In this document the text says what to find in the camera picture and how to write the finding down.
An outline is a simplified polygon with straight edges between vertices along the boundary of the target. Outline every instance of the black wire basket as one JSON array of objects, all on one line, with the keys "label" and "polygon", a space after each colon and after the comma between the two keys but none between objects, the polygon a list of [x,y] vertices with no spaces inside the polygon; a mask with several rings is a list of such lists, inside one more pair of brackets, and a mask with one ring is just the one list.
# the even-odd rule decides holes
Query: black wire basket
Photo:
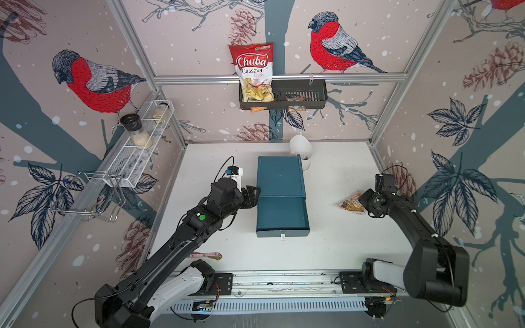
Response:
[{"label": "black wire basket", "polygon": [[[271,90],[275,101],[247,102],[243,101],[243,92],[239,86],[239,104],[243,110],[251,107],[266,107],[266,109],[288,109],[288,106],[305,106],[306,109],[323,109],[328,100],[325,80],[274,80]],[[300,101],[287,101],[292,97],[303,97]]]}]

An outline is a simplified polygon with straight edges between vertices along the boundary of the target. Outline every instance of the teal box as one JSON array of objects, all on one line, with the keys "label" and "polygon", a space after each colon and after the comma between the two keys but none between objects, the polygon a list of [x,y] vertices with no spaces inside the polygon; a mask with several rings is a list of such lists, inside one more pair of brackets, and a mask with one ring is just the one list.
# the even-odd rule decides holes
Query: teal box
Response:
[{"label": "teal box", "polygon": [[260,156],[257,166],[257,237],[303,237],[310,233],[301,158]]}]

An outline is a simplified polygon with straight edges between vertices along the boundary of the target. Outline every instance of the black jar lid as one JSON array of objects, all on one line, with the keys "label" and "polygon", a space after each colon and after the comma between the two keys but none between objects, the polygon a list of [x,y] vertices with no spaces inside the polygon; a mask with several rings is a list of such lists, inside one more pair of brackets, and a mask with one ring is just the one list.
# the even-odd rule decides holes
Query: black jar lid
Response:
[{"label": "black jar lid", "polygon": [[137,114],[127,114],[120,118],[120,123],[128,131],[137,131],[142,128],[142,122],[140,121],[140,116]]}]

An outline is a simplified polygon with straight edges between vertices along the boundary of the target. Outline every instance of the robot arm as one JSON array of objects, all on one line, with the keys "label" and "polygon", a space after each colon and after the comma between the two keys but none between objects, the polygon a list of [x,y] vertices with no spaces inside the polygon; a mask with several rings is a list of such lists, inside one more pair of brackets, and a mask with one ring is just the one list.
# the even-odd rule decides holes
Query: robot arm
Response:
[{"label": "robot arm", "polygon": [[390,283],[414,298],[463,306],[467,300],[469,255],[452,246],[425,221],[415,205],[397,192],[395,177],[375,176],[375,191],[368,189],[359,202],[372,217],[389,215],[401,228],[413,251],[406,267],[368,259],[363,272]]},{"label": "robot arm", "polygon": [[229,175],[237,175],[238,179],[220,178],[213,183],[210,194],[186,213],[175,233],[133,275],[115,287],[105,284],[97,291],[95,321],[100,327],[148,328],[151,320],[169,308],[167,304],[199,290],[208,292],[211,289],[215,271],[201,260],[193,262],[175,279],[164,281],[188,255],[220,229],[226,217],[241,208],[257,205],[256,188],[239,189],[237,181],[240,182],[242,173],[238,170],[242,169],[229,167]]}]

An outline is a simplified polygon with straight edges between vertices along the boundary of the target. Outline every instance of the bird head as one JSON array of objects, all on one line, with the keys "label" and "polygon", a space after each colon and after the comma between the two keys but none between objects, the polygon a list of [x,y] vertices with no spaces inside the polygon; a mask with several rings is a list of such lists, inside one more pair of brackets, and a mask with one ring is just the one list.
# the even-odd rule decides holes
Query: bird head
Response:
[{"label": "bird head", "polygon": [[74,83],[75,80],[71,71],[71,65],[79,58],[81,57],[72,50],[62,50],[55,55],[52,67],[58,83],[64,81],[69,84]]},{"label": "bird head", "polygon": [[329,22],[338,22],[339,18],[333,12],[322,12],[318,13],[312,18],[308,28],[311,28],[315,33],[318,33],[321,27]]}]

